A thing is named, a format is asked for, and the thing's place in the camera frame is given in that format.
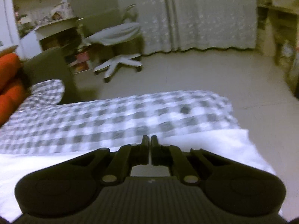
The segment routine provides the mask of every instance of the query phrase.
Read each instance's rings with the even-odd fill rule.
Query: floor
[[[75,76],[84,100],[174,90],[210,90],[233,103],[240,126],[287,187],[283,215],[299,216],[299,100],[271,57],[255,51],[207,50],[143,57],[141,72],[120,68],[108,84],[103,73]]]

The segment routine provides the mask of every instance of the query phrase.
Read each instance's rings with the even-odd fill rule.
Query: shelf
[[[48,23],[45,23],[45,24],[41,24],[41,25],[35,27],[34,31],[37,31],[39,28],[42,28],[42,27],[45,27],[45,26],[48,26],[48,25],[51,25],[51,24],[60,23],[60,22],[63,22],[63,21],[73,20],[73,19],[77,20],[78,18],[77,17],[71,17],[71,18],[62,18],[62,19],[54,20],[54,21],[51,21],[51,22],[48,22]]]
[[[264,7],[264,8],[273,9],[273,10],[277,10],[277,11],[281,11],[281,12],[285,12],[285,13],[299,15],[299,10],[297,10],[297,8],[285,8],[285,7],[277,7],[277,6],[273,6],[273,5],[259,5],[258,7]]]

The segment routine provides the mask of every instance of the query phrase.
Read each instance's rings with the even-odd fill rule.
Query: chair backrest
[[[111,9],[118,9],[117,0],[70,0],[74,15],[78,18],[101,14]]]
[[[80,19],[85,37],[91,36],[102,29],[120,25],[121,23],[122,17],[118,8]]]

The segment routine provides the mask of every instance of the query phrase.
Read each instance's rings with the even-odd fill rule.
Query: red cushion
[[[8,96],[14,108],[17,109],[26,98],[26,91],[20,79],[11,80],[3,90],[2,94]]]
[[[15,106],[10,97],[7,95],[0,95],[0,126],[9,119],[14,111]]]
[[[4,55],[0,58],[0,91],[17,74],[20,67],[20,60],[14,53]]]

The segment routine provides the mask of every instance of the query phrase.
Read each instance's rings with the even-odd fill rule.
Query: chair wheel
[[[136,71],[137,72],[140,72],[142,70],[142,66],[138,66],[138,67],[136,67]]]
[[[110,81],[111,81],[111,77],[105,77],[105,78],[104,78],[104,82],[105,82],[105,83],[108,83],[108,82],[110,82]]]

